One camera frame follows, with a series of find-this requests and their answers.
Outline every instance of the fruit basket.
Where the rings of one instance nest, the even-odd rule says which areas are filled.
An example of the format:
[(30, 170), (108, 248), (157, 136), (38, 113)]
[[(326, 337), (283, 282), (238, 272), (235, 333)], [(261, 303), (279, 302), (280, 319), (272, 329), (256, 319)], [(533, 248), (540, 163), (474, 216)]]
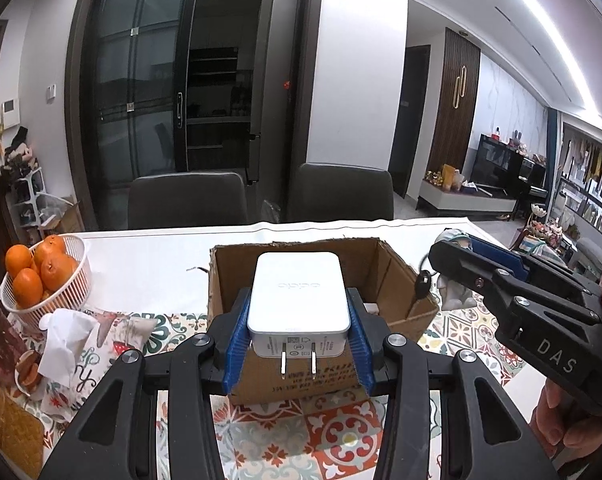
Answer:
[[(15, 314), (21, 322), (37, 332), (39, 320), (44, 314), (50, 314), (57, 308), (79, 310), (86, 303), (92, 287), (92, 271), (88, 262), (88, 251), (81, 238), (75, 235), (60, 235), (66, 245), (66, 253), (72, 256), (78, 266), (67, 282), (48, 298), (30, 308), (18, 308), (12, 292), (12, 277), (6, 273), (0, 286), (0, 298), (4, 308)], [(33, 245), (30, 252), (34, 253), (39, 244)]]

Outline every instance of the floor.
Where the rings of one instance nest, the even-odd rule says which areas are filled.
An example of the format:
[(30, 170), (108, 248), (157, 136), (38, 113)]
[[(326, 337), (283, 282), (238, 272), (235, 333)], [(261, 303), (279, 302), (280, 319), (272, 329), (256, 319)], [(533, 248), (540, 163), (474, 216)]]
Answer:
[[(417, 211), (407, 200), (395, 193), (395, 219), (409, 220), (412, 218), (426, 218), (427, 216), (423, 211)], [(494, 236), (505, 247), (509, 247), (514, 236), (516, 236), (516, 230), (523, 227), (524, 221), (521, 219), (511, 222), (495, 220), (475, 222), (475, 224), (487, 234)]]

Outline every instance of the floral tile pattern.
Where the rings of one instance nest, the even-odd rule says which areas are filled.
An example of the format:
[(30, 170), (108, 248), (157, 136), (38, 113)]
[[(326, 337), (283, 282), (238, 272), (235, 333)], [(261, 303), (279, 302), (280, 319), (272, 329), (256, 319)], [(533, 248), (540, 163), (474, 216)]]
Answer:
[[(495, 339), (496, 319), (475, 296), (478, 307), (437, 314), (419, 345), (427, 351), (453, 355), (475, 350), (494, 376), (507, 384), (524, 362)], [(159, 323), (144, 353), (169, 351), (196, 332), (206, 330), (207, 317), (194, 314), (156, 317)], [(41, 335), (22, 333), (29, 348)], [(44, 425), (44, 459), (67, 424), (41, 412), (14, 392), (17, 402)], [(170, 479), (167, 446), (167, 393), (159, 394), (156, 422), (157, 472)], [(360, 386), (330, 394), (254, 406), (233, 406), (226, 397), (211, 397), (217, 446), (226, 480), (332, 480), (370, 471), (377, 464), (387, 410), (387, 397), (369, 399)], [(430, 392), (430, 436), (441, 434), (441, 398)], [(432, 450), (434, 455), (439, 450)]]

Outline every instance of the white charger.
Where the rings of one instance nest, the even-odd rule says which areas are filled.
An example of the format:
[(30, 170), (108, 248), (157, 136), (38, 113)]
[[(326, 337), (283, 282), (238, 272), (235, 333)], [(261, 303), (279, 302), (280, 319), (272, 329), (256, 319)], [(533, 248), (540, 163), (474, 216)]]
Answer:
[(339, 258), (334, 253), (264, 253), (257, 260), (248, 330), (259, 357), (309, 359), (345, 349), (350, 312)]

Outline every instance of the marble wall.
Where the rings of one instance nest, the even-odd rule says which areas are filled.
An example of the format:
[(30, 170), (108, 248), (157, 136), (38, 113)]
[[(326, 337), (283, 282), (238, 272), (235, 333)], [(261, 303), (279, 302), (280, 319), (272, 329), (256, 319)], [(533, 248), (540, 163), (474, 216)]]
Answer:
[(521, 142), (533, 153), (545, 155), (547, 109), (490, 58), (481, 54), (479, 89), (474, 111), (474, 123), (463, 174), (470, 176), (481, 134), (490, 135), (496, 129), (507, 142), (514, 130), (523, 133)]

